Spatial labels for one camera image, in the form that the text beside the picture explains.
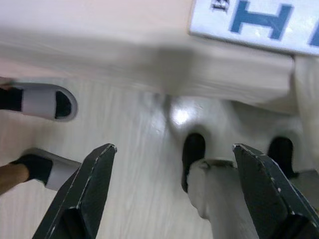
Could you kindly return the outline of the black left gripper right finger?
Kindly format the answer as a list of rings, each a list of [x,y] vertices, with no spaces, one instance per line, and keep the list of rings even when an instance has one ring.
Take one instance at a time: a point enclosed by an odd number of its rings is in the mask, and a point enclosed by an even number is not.
[[[246,205],[261,239],[317,239],[319,216],[279,165],[263,152],[235,144]]]

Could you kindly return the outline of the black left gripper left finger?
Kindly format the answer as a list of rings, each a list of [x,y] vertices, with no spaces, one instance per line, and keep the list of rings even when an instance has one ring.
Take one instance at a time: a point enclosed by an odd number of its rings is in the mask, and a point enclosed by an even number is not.
[[[33,238],[96,238],[116,153],[117,147],[107,143],[87,155],[56,193]]]

